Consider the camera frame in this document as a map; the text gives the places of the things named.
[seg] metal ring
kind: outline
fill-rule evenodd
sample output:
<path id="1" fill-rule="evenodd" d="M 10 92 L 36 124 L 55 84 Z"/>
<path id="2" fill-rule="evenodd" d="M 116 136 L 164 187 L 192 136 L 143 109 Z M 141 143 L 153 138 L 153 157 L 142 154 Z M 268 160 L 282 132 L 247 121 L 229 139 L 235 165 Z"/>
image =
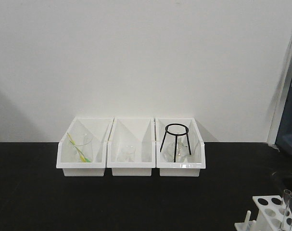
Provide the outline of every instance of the metal ring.
<path id="1" fill-rule="evenodd" d="M 177 126 L 182 126 L 182 127 L 184 127 L 184 128 L 185 128 L 185 132 L 184 132 L 184 133 L 181 133 L 181 134 L 175 134 L 175 133 L 172 133 L 172 132 L 168 131 L 169 126 L 172 126 L 172 125 L 177 125 Z M 166 131 L 168 134 L 172 135 L 172 136 L 184 136 L 184 135 L 188 134 L 188 132 L 189 132 L 189 128 L 188 128 L 187 126 L 183 125 L 183 124 L 168 124 L 168 125 L 165 127 L 165 131 Z"/>

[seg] hole in rack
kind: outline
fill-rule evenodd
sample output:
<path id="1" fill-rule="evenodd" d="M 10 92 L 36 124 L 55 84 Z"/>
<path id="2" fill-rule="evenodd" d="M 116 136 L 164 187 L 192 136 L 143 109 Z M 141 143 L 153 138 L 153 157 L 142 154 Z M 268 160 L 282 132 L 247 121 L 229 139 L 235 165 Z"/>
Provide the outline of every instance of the hole in rack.
<path id="1" fill-rule="evenodd" d="M 269 208 L 265 209 L 265 213 L 270 217 L 274 217 L 276 215 L 276 213 L 272 209 L 269 209 Z"/>
<path id="2" fill-rule="evenodd" d="M 291 225 L 291 224 L 292 224 L 292 219 L 291 219 L 291 218 L 287 218 L 286 221 L 287 221 L 287 224 L 288 224 L 288 225 Z"/>
<path id="3" fill-rule="evenodd" d="M 271 201 L 272 201 L 274 204 L 276 204 L 276 205 L 280 205 L 280 203 L 281 203 L 281 200 L 280 200 L 280 199 L 277 199 L 277 198 L 275 198 L 275 197 L 273 197 L 273 198 L 271 199 Z"/>
<path id="4" fill-rule="evenodd" d="M 285 209 L 280 208 L 280 209 L 279 209 L 279 212 L 280 212 L 282 215 L 284 215 Z M 286 212 L 286 216 L 289 216 L 289 215 L 290 215 L 290 212 L 287 211 L 287 212 Z"/>
<path id="5" fill-rule="evenodd" d="M 259 204 L 261 204 L 261 205 L 268 205 L 268 204 L 269 204 L 268 201 L 265 200 L 265 199 L 263 199 L 263 198 L 259 198 L 259 199 L 258 199 L 258 202 L 259 202 Z"/>
<path id="6" fill-rule="evenodd" d="M 279 228 L 281 225 L 281 222 L 277 219 L 272 219 L 271 222 L 276 228 Z"/>

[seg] glassware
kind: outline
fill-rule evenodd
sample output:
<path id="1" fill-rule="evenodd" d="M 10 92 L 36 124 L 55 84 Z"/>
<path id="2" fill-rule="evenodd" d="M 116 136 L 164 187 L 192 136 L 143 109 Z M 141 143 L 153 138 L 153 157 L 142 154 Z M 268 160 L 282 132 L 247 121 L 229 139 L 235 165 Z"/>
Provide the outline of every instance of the glassware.
<path id="1" fill-rule="evenodd" d="M 77 137 L 77 141 L 69 133 L 67 133 L 67 136 L 74 149 L 76 162 L 92 162 L 92 134 L 84 133 L 80 137 Z"/>
<path id="2" fill-rule="evenodd" d="M 176 162 L 182 163 L 185 162 L 186 156 L 189 154 L 189 150 L 187 146 L 183 144 L 181 141 L 181 137 L 177 139 L 177 147 L 176 147 Z M 165 158 L 168 162 L 174 162 L 175 157 L 175 142 L 168 145 L 167 150 L 165 151 Z"/>
<path id="3" fill-rule="evenodd" d="M 292 194 L 289 194 L 288 198 L 280 231 L 290 231 L 292 229 Z"/>
<path id="4" fill-rule="evenodd" d="M 290 194 L 291 194 L 291 191 L 289 189 L 285 189 L 282 196 L 281 196 L 281 203 L 280 203 L 279 212 L 283 215 L 284 215 L 284 212 L 286 210 Z"/>
<path id="5" fill-rule="evenodd" d="M 127 145 L 121 149 L 121 154 L 117 159 L 119 162 L 134 162 L 135 161 L 135 147 Z"/>

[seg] white wall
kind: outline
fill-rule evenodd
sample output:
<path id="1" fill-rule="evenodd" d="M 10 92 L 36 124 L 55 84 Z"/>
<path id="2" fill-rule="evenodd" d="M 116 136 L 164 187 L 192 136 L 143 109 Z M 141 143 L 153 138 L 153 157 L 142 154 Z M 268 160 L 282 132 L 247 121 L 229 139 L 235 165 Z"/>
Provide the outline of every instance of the white wall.
<path id="1" fill-rule="evenodd" d="M 292 0 L 0 0 L 0 141 L 58 141 L 75 115 L 267 141 L 291 36 Z"/>

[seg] door frame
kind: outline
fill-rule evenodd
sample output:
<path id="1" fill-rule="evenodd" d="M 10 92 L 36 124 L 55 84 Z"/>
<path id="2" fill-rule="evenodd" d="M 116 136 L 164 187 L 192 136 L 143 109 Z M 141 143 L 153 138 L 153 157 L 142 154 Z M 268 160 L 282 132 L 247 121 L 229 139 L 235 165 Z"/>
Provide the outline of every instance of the door frame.
<path id="1" fill-rule="evenodd" d="M 276 102 L 271 127 L 267 138 L 268 144 L 275 144 L 282 113 L 284 111 L 290 83 L 292 80 L 292 37 L 287 47 L 286 57 L 287 59 L 284 63 L 284 68 L 280 78 L 281 84 L 279 86 L 278 99 Z"/>

